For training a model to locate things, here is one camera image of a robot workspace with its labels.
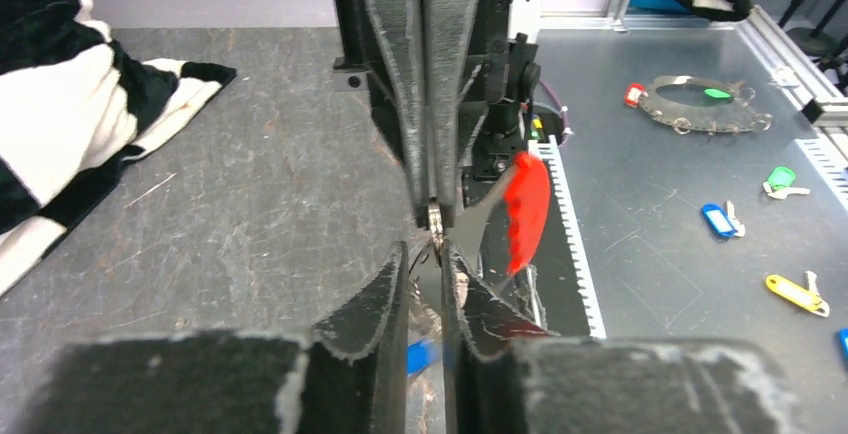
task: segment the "red tag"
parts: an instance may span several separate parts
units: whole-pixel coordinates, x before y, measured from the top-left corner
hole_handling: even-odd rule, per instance
[[[630,84],[630,87],[627,88],[627,95],[624,96],[624,103],[630,107],[639,107],[639,98],[643,92],[645,92],[645,88],[641,84],[635,82]]]

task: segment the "metal table surface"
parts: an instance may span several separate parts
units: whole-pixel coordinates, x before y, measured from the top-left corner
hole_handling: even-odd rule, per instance
[[[389,243],[416,249],[400,169],[366,101],[331,94],[332,29],[129,30],[140,59],[220,62],[238,80],[0,299],[0,432],[62,340],[101,331],[279,328],[314,322],[373,275]],[[842,432],[845,375],[832,334],[848,317],[845,215],[793,145],[810,136],[732,31],[543,33],[544,77],[569,104],[565,166],[613,337],[750,339],[781,361],[814,433]],[[630,82],[681,73],[747,79],[778,117],[756,137],[678,136],[623,108]],[[807,198],[767,202],[785,164]],[[151,187],[169,176],[161,187]],[[718,243],[697,208],[733,200],[748,227]],[[820,275],[830,319],[764,292],[777,271]],[[547,293],[555,302],[555,291]],[[408,432],[443,430],[440,370],[410,394]]]
[[[575,131],[562,154],[608,336],[752,341],[783,366],[810,432],[845,432],[835,334],[848,327],[848,216],[795,145],[814,134],[771,74],[733,30],[545,31],[539,45],[543,77]],[[738,138],[676,134],[623,103],[630,83],[660,75],[744,79],[774,125]],[[761,183],[778,165],[812,194],[767,198]],[[726,200],[747,229],[741,239],[718,240],[699,212]],[[808,269],[830,303],[827,319],[764,286],[766,273],[803,284]],[[555,302],[555,292],[541,295]]]

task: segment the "yellow tag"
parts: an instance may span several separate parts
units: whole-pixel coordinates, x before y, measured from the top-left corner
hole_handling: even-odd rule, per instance
[[[822,298],[817,294],[810,292],[789,279],[777,274],[769,274],[766,276],[766,287],[768,287],[771,292],[795,304],[796,306],[813,313],[817,313],[824,303]]]

